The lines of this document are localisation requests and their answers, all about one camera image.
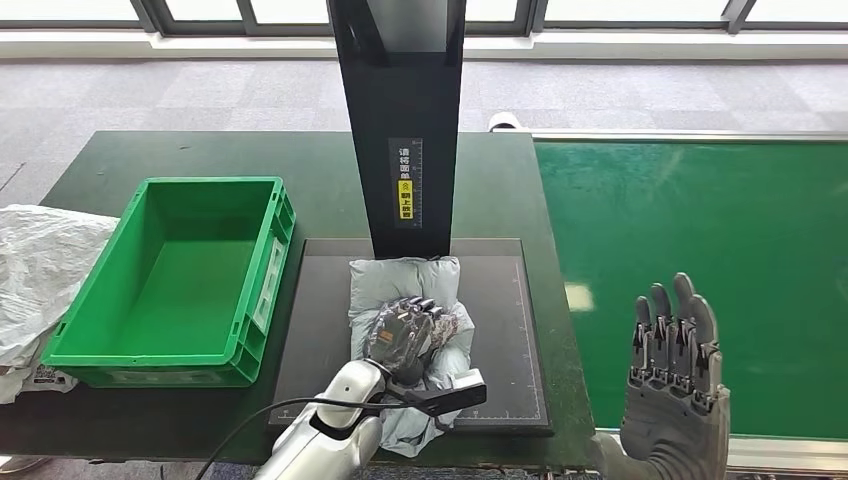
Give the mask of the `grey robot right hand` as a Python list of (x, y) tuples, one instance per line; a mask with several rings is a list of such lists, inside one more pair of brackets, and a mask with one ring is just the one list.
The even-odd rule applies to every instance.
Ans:
[(605, 479), (723, 479), (730, 390), (717, 321), (684, 272), (635, 301), (626, 401), (617, 435), (598, 431), (589, 455)]

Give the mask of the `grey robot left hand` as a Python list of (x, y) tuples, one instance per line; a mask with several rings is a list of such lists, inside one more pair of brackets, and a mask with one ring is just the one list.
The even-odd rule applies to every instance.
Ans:
[(423, 380), (437, 349), (459, 330), (457, 316), (432, 298), (403, 297), (379, 311), (363, 355), (379, 364), (393, 383), (411, 388)]

